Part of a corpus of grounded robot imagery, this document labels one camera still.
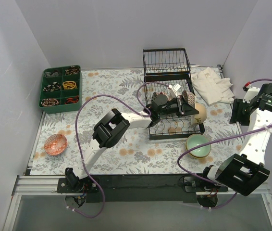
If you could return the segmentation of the brown patterned bowl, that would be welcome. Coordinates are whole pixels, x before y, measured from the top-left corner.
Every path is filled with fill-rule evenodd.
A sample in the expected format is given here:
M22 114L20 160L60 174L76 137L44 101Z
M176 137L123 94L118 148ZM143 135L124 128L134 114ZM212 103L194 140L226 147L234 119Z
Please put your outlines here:
M183 90L182 97L187 104L189 104L193 108L195 107L196 97L192 92Z

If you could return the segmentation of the cream white bowl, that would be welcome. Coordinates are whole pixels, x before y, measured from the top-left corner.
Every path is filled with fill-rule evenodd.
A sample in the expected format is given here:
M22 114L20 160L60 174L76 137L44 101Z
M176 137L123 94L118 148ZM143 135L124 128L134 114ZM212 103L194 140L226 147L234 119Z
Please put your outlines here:
M191 126L202 124L207 119L207 109L203 104L195 103L195 109L198 110L198 114L191 116Z

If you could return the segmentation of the black wire dish rack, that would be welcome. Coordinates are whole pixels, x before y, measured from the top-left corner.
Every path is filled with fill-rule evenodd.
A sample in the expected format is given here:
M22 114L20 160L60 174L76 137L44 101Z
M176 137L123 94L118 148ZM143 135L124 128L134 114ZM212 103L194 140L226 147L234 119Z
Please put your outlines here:
M150 140L180 139L203 134L202 123L192 124L199 113L191 82L191 66L184 48L144 49L146 104L152 111Z

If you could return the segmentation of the mint green bowl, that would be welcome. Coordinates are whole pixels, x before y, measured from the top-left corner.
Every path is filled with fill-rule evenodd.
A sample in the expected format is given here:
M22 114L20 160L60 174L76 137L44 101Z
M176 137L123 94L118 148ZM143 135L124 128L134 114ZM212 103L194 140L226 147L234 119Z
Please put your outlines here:
M204 136L204 135L201 135L201 134L193 134L191 136L189 136L185 142L185 148L187 150L189 149L192 149L194 147L198 147L202 144L205 144L205 143L208 143L209 140ZM211 151L211 146L210 145L206 145L204 147L200 147L200 148L197 148L195 149L197 150L198 152L200 150L202 151Z

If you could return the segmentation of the yellow bowl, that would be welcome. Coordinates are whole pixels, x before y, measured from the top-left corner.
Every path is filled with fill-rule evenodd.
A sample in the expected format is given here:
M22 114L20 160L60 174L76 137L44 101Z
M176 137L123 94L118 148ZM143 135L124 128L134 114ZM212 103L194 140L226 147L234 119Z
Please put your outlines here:
M206 158L210 154L210 151L200 150L198 152L197 150L193 150L193 151L188 152L188 154L193 158L202 159L202 158Z

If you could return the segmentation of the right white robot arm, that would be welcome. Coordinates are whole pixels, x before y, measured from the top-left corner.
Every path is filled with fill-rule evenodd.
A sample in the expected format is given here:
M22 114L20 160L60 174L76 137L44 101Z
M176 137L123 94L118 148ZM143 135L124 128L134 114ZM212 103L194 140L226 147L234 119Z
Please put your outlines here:
M246 84L243 99L235 99L230 123L248 126L248 134L238 153L219 166L209 166L200 178L200 187L211 191L217 183L248 196L269 177L265 151L272 133L272 83L261 88Z

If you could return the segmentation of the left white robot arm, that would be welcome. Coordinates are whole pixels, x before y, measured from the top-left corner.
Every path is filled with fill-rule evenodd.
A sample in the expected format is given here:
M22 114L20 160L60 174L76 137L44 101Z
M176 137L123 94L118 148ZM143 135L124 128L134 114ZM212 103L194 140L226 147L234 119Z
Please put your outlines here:
M159 123L161 115L193 116L198 113L196 102L195 95L186 90L171 100L164 94L154 92L153 101L141 112L132 109L132 113L121 113L116 108L112 109L94 126L89 147L84 152L78 143L81 163L76 168L66 168L65 179L68 187L75 193L86 188L83 179L88 177L101 154L115 146L127 130L151 128Z

